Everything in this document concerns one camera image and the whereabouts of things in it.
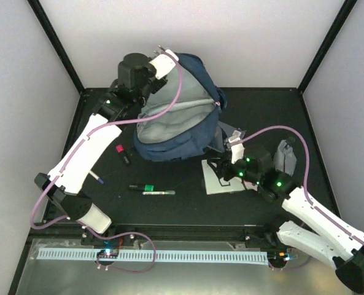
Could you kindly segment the dark blue notebook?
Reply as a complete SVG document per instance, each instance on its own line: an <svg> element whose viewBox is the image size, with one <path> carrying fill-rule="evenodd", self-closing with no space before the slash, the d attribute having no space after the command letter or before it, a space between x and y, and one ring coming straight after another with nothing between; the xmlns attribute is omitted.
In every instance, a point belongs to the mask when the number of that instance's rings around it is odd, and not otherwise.
<svg viewBox="0 0 364 295"><path fill-rule="evenodd" d="M246 131L219 121L215 131L215 137L208 147L217 152L225 152L228 139L234 134L239 135L240 139L243 139Z"/></svg>

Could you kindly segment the navy blue student backpack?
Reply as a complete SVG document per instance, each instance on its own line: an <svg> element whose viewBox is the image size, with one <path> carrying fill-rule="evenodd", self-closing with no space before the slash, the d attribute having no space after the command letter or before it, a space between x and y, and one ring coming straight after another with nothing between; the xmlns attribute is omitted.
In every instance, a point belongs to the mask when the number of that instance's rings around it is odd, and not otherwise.
<svg viewBox="0 0 364 295"><path fill-rule="evenodd" d="M200 57L178 53L182 76L174 68L167 84L149 96L134 131L134 147L153 162L185 160L205 153L215 137L219 115L227 105L224 92Z"/></svg>

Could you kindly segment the grey pencil pouch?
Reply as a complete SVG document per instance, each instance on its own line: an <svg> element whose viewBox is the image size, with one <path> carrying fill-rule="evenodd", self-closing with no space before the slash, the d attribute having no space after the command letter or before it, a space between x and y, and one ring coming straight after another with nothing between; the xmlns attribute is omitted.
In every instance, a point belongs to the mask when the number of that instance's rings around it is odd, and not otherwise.
<svg viewBox="0 0 364 295"><path fill-rule="evenodd" d="M293 176L296 168L297 159L293 152L293 144L295 138L290 136L285 140L282 140L274 154L273 164L277 171L284 172L289 176Z"/></svg>

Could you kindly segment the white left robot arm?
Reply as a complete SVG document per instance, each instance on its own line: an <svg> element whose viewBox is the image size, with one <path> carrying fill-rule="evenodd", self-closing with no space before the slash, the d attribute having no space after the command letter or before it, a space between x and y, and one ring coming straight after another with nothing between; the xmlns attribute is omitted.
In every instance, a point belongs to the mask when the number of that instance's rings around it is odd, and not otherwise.
<svg viewBox="0 0 364 295"><path fill-rule="evenodd" d="M41 202L49 199L63 215L42 226L30 222L31 228L45 229L62 220L76 221L96 234L103 234L112 220L99 209L91 198L82 193L83 183L94 164L126 124L140 122L138 114L149 96L166 85L166 76L180 71L178 56L162 50L154 58L141 53L126 55L118 65L118 78L95 107L83 132L60 162L48 173L35 177L42 193L32 213Z"/></svg>

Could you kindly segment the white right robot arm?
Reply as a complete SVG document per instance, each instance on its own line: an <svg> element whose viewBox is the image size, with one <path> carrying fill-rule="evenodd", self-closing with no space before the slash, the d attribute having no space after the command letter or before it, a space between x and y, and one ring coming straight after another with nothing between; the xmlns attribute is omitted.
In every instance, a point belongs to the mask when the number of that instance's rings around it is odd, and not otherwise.
<svg viewBox="0 0 364 295"><path fill-rule="evenodd" d="M218 179L239 178L242 185L252 185L262 198L307 225L303 228L293 221L277 219L274 234L283 245L333 268L351 291L364 294L364 232L323 206L290 175L275 169L268 151L258 149L238 160L225 155L213 160L211 166Z"/></svg>

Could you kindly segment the white square book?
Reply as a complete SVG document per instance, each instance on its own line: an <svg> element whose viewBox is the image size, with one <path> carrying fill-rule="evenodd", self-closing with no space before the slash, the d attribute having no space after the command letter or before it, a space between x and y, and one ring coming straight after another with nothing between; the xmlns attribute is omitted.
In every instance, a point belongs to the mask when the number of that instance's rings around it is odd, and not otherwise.
<svg viewBox="0 0 364 295"><path fill-rule="evenodd" d="M209 166L207 160L201 161L201 166L204 175L204 186L207 195L214 194L232 194L244 190L257 191L257 184L244 181L240 178L232 178L230 181L224 181L223 178L218 178L214 170Z"/></svg>

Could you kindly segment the red capped marker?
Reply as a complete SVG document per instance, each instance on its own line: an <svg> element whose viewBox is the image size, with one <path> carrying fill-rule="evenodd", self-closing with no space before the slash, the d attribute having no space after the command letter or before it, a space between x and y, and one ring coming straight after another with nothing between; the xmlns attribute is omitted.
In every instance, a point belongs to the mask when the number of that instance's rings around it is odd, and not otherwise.
<svg viewBox="0 0 364 295"><path fill-rule="evenodd" d="M118 144L116 147L116 151L121 158L122 162L129 166L131 164L130 158L128 156L128 153L125 151L124 147L121 144Z"/></svg>

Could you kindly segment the white green pen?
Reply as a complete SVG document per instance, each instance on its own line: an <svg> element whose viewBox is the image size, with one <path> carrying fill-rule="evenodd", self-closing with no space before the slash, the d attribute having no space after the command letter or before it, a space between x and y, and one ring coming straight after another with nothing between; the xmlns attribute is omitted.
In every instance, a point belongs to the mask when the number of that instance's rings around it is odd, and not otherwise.
<svg viewBox="0 0 364 295"><path fill-rule="evenodd" d="M175 195L175 191L144 191L142 195Z"/></svg>

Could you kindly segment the green capped marker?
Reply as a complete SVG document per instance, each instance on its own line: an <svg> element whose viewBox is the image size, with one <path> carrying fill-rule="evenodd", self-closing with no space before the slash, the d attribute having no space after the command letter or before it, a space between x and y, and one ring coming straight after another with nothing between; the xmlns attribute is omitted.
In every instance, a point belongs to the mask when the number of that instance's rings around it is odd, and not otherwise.
<svg viewBox="0 0 364 295"><path fill-rule="evenodd" d="M154 191L154 185L151 184L130 184L128 189L141 192L152 192Z"/></svg>

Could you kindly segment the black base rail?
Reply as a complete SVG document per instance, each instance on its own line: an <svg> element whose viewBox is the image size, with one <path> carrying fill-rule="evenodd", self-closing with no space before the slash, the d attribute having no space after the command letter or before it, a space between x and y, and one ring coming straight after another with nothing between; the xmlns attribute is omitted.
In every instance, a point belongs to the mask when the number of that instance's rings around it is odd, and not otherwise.
<svg viewBox="0 0 364 295"><path fill-rule="evenodd" d="M127 233L122 238L122 245L130 246L135 240L144 242L145 238L137 233L148 236L153 241L173 242L230 242L244 243L251 248L271 248L278 246L266 226L188 226L188 225L150 225L150 224L119 224L112 225L105 231L103 237Z"/></svg>

